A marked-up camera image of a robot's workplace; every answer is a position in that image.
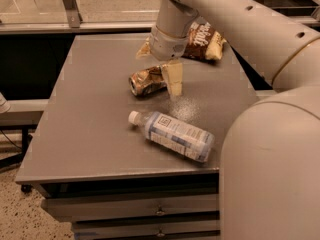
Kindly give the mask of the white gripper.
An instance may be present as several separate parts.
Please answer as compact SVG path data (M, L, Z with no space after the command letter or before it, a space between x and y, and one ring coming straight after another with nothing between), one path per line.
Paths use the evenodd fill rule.
M136 53L137 59L152 54L159 61L170 60L162 66L161 72L168 92L173 97L182 95L183 65L177 58L184 54L187 42L187 37L171 37L154 25L149 39L144 41Z

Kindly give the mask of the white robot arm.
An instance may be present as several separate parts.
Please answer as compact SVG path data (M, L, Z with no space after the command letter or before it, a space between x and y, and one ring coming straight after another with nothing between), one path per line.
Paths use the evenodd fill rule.
M320 240L320 43L317 31L254 0L161 0L148 39L182 56L203 17L274 88L224 140L221 240Z

